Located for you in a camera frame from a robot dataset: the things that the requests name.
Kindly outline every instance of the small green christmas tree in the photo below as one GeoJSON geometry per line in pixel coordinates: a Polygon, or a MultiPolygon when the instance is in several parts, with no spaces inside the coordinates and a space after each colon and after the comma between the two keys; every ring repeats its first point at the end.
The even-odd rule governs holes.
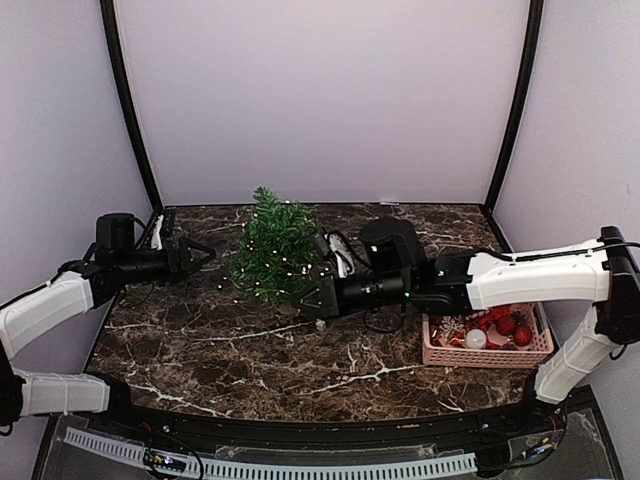
{"type": "Polygon", "coordinates": [[[266,187],[253,198],[255,212],[244,225],[232,275],[243,293],[283,304],[310,279],[317,257],[309,235],[316,226],[307,206],[283,203],[266,187]]]}

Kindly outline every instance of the basket of ornaments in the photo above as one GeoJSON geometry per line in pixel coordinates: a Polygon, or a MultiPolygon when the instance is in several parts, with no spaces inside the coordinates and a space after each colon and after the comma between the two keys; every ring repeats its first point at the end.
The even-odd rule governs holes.
{"type": "Polygon", "coordinates": [[[554,349],[549,325],[535,303],[471,315],[425,316],[423,337],[427,365],[536,368],[554,349]]]}

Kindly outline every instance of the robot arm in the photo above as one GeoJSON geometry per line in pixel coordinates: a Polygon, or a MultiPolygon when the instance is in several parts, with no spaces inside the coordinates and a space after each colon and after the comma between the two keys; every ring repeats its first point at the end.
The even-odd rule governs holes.
{"type": "Polygon", "coordinates": [[[621,345],[640,341],[640,273],[615,227],[579,245],[528,253],[479,250],[427,259],[409,222],[383,218],[360,232],[372,270],[316,280],[297,299],[320,318],[411,303],[428,315],[498,305],[589,300],[586,317],[535,375],[530,395],[546,404],[571,389],[621,345]]]}
{"type": "MultiPolygon", "coordinates": [[[[153,229],[157,238],[162,218],[153,229]]],[[[25,372],[10,361],[36,338],[103,305],[127,284],[181,280],[215,258],[214,250],[184,237],[177,249],[166,241],[136,248],[133,221],[130,214],[100,217],[89,258],[64,264],[53,280],[0,306],[0,426],[27,415],[105,411],[111,388],[104,380],[25,372]],[[205,256],[195,261],[192,250],[205,256]]]]}

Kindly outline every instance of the white wall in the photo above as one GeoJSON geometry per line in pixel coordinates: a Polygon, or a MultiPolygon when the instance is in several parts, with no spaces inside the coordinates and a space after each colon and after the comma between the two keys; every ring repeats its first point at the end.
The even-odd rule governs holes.
{"type": "MultiPolygon", "coordinates": [[[[99,2],[0,2],[0,303],[43,283],[111,211],[150,208],[119,109],[99,2]]],[[[22,368],[78,372],[104,309],[23,350],[22,368]]],[[[31,478],[46,420],[0,438],[0,477],[31,478]]]]}
{"type": "MultiPolygon", "coordinates": [[[[610,224],[640,240],[640,3],[563,0],[545,9],[497,219],[516,249],[595,238],[610,224]]],[[[562,339],[584,308],[550,305],[562,339]]],[[[605,361],[590,382],[626,478],[640,478],[640,349],[605,361]]]]}
{"type": "Polygon", "coordinates": [[[163,199],[484,201],[528,4],[118,2],[163,199]]]}

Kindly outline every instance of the white ball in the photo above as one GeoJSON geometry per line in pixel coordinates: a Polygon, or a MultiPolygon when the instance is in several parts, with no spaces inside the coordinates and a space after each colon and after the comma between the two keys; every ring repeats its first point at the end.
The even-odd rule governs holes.
{"type": "Polygon", "coordinates": [[[487,335],[479,328],[469,330],[465,336],[465,346],[472,350],[482,350],[487,346],[487,335]]]}

